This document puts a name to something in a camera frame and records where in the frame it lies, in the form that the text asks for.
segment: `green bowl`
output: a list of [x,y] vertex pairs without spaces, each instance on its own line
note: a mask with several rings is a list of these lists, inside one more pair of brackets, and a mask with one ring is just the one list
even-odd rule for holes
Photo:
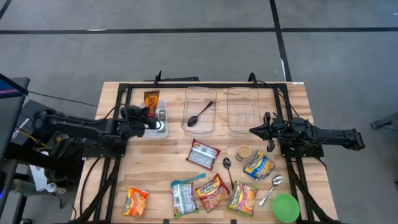
[[300,214],[300,206],[296,199],[289,194],[279,194],[272,203],[275,216],[284,223],[296,221]]

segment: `wooden table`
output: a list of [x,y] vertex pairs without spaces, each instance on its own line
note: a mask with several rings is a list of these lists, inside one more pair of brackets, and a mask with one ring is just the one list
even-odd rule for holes
[[[118,85],[119,82],[104,83],[96,119],[104,117],[114,106]],[[295,107],[301,117],[313,122],[305,86],[302,83],[288,83],[287,86],[289,89],[290,103]],[[144,99],[144,92],[149,90],[151,89],[133,90],[131,104],[139,105]],[[263,116],[266,111],[271,112],[271,114],[272,112],[276,113],[272,90],[263,88],[259,88],[258,90],[261,116]],[[187,136],[181,128],[185,89],[160,89],[160,99],[167,102],[169,135],[167,138],[159,140],[148,141],[145,138],[132,138],[129,140],[126,154],[121,160],[111,220],[112,223],[162,223],[163,219],[169,219],[171,223],[230,223],[231,219],[237,219],[238,223],[280,223],[273,214],[271,206],[272,200],[277,194],[290,194],[285,159],[280,154],[280,147],[277,141],[275,141],[276,146],[274,151],[267,153],[267,141],[264,142],[255,136],[251,138],[232,138],[229,136],[226,91],[227,89],[217,89],[216,128],[213,134],[210,138],[196,138],[205,144],[221,150],[221,154],[215,161],[213,170],[209,171],[185,160],[193,140],[193,138]],[[285,105],[283,103],[282,107],[286,115]],[[267,157],[276,162],[276,167],[270,177],[265,180],[254,180],[243,172],[244,164],[238,162],[234,157],[236,150],[242,144],[250,146],[252,153],[257,150],[266,152]],[[234,180],[240,180],[248,185],[257,185],[259,187],[254,216],[249,218],[227,209],[229,200],[222,201],[214,210],[207,213],[195,194],[196,202],[200,210],[199,213],[191,213],[181,218],[174,219],[174,206],[170,188],[171,181],[175,179],[187,179],[205,172],[207,176],[204,179],[194,181],[193,186],[197,188],[212,179],[216,173],[219,173],[221,178],[226,182],[226,185],[231,186],[228,171],[222,165],[224,157],[228,157],[232,161],[231,174]],[[88,159],[83,168],[75,201],[75,208],[78,211],[81,187],[88,169],[91,167],[94,160],[95,159]],[[103,161],[104,159],[97,163],[88,178],[83,197],[84,208],[90,204],[98,191]],[[324,166],[314,158],[303,158],[303,163],[310,193],[318,202],[319,206],[324,209],[326,214],[337,219],[335,205],[331,196],[328,177]],[[274,189],[264,208],[259,208],[258,203],[272,186],[272,176],[277,174],[283,176],[283,182]],[[124,217],[121,215],[127,194],[126,187],[135,187],[149,192],[144,215],[140,218]],[[300,193],[299,197],[302,217],[306,219],[305,206]],[[107,203],[108,195],[105,195],[102,204],[101,219],[105,216]]]

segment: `gray floor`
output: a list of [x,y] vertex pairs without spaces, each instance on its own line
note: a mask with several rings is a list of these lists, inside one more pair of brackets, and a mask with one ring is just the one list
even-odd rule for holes
[[[398,27],[398,2],[277,0],[282,27]],[[273,27],[260,0],[13,0],[0,30]],[[328,176],[340,220],[397,223],[397,133],[369,123],[398,111],[398,32],[284,34],[293,81],[305,82],[319,127],[357,128],[367,145],[353,152],[325,147]],[[0,35],[0,72],[31,78],[30,89],[97,103],[105,81],[198,76],[244,80],[255,72],[283,81],[275,34]],[[92,118],[95,109],[29,96],[65,113]],[[0,223],[9,223],[11,195]],[[28,199],[25,217],[66,222],[73,189],[58,199]]]

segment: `spoon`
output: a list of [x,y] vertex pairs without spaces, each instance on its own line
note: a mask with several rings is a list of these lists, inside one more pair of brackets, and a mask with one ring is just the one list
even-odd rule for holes
[[198,122],[198,116],[201,115],[207,108],[209,108],[211,105],[213,105],[214,102],[210,101],[207,106],[205,107],[205,109],[203,109],[203,111],[201,111],[198,115],[196,116],[192,116],[188,119],[188,127],[193,127],[197,122]]
[[271,194],[274,187],[278,186],[281,182],[282,182],[282,175],[276,175],[274,178],[272,178],[272,187],[271,187],[271,189],[269,189],[267,195],[259,203],[260,208],[262,208],[264,206],[264,204],[266,203],[267,197]]
[[177,185],[177,184],[184,184],[184,183],[187,183],[187,182],[190,182],[190,181],[193,181],[193,180],[196,180],[196,179],[201,179],[201,178],[204,178],[204,177],[206,177],[206,174],[202,173],[202,174],[197,175],[196,177],[192,177],[192,178],[189,178],[187,180],[175,180],[175,181],[173,181],[171,183],[171,186],[173,187],[174,185]]
[[223,160],[223,166],[228,169],[228,173],[229,173],[229,179],[231,181],[231,186],[232,189],[234,189],[234,182],[232,181],[232,177],[231,177],[231,172],[229,171],[229,168],[231,167],[231,161],[230,159],[228,159],[227,157],[224,158]]

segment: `black plastic spoon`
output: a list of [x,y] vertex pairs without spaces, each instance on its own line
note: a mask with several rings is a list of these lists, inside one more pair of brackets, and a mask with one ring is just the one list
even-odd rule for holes
[[226,169],[228,169],[228,174],[229,174],[229,179],[231,181],[231,186],[232,186],[232,190],[234,189],[234,182],[232,181],[232,177],[231,177],[231,172],[229,171],[229,168],[231,167],[231,161],[230,159],[228,159],[227,157],[224,158],[223,160],[223,165]]
[[210,101],[207,106],[205,107],[205,109],[203,109],[203,111],[201,111],[198,115],[196,116],[192,116],[188,119],[187,125],[188,127],[194,127],[194,125],[196,125],[196,123],[198,122],[198,116],[201,115],[207,108],[211,107],[213,105],[214,102]]

